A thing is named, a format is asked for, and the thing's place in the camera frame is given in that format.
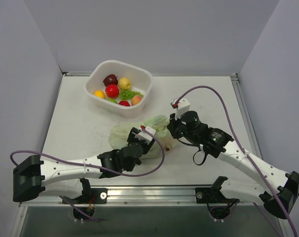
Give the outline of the light green plastic bag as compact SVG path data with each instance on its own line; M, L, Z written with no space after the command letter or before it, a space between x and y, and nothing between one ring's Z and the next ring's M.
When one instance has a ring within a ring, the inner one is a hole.
M165 154L168 154L179 144L167 129L168 124L169 119L165 115L153 116L143 122L119 123L110 130L109 144L113 149L120 149L128 144L128 135L133 127L150 126L156 130L155 137L162 144Z

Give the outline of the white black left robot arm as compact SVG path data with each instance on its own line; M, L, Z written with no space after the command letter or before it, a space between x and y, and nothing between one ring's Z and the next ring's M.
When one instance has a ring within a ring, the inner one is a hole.
M141 164L141 156L151 149L155 134L149 126L133 127L123 148L74 161L42 160L40 154L29 156L13 169L13 201L26 202L44 194L86 203L91 199L87 180L129 177Z

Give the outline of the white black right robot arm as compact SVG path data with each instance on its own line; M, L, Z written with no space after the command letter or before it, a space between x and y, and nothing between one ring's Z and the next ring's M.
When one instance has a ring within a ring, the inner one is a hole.
M254 180L245 184L219 177L210 190L211 198L221 202L225 198L242 199L262 204L270 214L287 219L299 197L299 173L278 169L242 148L237 139L219 128L200 121L197 112L170 115L168 130L174 139L185 138L197 147L204 157L224 161Z

